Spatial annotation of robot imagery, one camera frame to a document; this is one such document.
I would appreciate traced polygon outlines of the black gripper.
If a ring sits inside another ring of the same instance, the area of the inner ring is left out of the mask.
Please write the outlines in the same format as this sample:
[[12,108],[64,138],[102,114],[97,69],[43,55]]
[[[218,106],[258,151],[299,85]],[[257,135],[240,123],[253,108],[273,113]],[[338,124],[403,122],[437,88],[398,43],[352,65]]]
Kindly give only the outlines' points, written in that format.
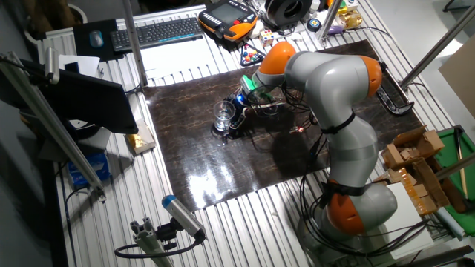
[[240,114],[235,121],[235,129],[238,129],[246,120],[247,101],[243,93],[231,93],[226,97],[229,111],[233,111],[227,122],[227,129],[230,131],[236,120],[236,114]]

